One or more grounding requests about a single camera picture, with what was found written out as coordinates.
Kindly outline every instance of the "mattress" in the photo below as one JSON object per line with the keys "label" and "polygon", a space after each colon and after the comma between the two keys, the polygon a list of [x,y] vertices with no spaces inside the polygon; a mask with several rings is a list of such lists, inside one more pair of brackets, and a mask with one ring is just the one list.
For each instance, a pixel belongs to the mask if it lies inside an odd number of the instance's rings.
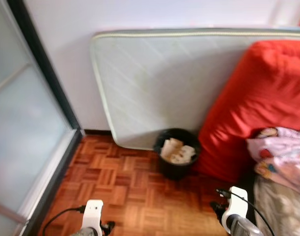
{"label": "mattress", "polygon": [[197,133],[241,55],[259,40],[300,40],[279,29],[167,29],[99,33],[91,58],[115,142],[152,149],[159,132]]}
{"label": "mattress", "polygon": [[[264,215],[275,235],[300,236],[300,194],[281,184],[258,176],[254,185],[255,206]],[[256,213],[256,222],[265,236],[268,227]]]}

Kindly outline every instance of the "baseboard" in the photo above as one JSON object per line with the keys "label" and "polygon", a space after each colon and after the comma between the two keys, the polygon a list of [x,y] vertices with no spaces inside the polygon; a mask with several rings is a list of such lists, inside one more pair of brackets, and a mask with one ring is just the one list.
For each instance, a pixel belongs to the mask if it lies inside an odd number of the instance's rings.
{"label": "baseboard", "polygon": [[37,205],[32,217],[30,218],[27,227],[22,236],[36,236],[45,219],[45,216],[54,200],[55,194],[63,180],[63,177],[68,169],[68,166],[76,152],[78,144],[82,139],[81,131],[78,129],[75,132],[64,156],[62,157],[52,179],[50,180],[39,204]]}
{"label": "baseboard", "polygon": [[85,129],[86,135],[111,135],[110,130]]}

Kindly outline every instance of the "blanket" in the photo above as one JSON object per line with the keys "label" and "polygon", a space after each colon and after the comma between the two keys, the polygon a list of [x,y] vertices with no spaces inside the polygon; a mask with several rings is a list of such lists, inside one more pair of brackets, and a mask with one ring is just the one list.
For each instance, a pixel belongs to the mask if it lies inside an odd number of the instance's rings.
{"label": "blanket", "polygon": [[255,139],[247,139],[247,143],[258,174],[300,193],[299,131],[268,128]]}
{"label": "blanket", "polygon": [[[270,179],[257,176],[254,184],[255,206],[264,215],[275,235],[300,236],[300,193]],[[261,217],[256,223],[264,236],[271,236]]]}

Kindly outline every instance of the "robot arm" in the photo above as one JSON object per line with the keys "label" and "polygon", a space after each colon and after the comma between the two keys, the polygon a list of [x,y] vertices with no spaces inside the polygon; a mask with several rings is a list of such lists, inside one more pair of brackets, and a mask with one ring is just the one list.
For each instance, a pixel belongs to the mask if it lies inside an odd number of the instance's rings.
{"label": "robot arm", "polygon": [[81,229],[71,236],[108,236],[115,226],[113,221],[102,225],[102,200],[89,200],[83,213]]}
{"label": "robot arm", "polygon": [[[230,188],[230,192],[247,200],[247,192],[241,188],[233,186]],[[235,195],[223,197],[229,199],[228,206],[212,202],[211,207],[217,214],[219,222],[229,234],[232,236],[263,236],[262,232],[252,222],[246,219],[248,210],[247,202]]]}

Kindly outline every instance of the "frosted glass door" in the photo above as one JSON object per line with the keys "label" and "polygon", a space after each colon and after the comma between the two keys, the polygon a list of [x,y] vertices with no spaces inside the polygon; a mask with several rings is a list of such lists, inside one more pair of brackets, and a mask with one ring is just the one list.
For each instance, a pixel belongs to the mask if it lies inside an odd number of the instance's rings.
{"label": "frosted glass door", "polygon": [[[73,131],[20,36],[0,8],[0,206],[29,218],[50,163]],[[18,223],[0,214],[0,236]]]}

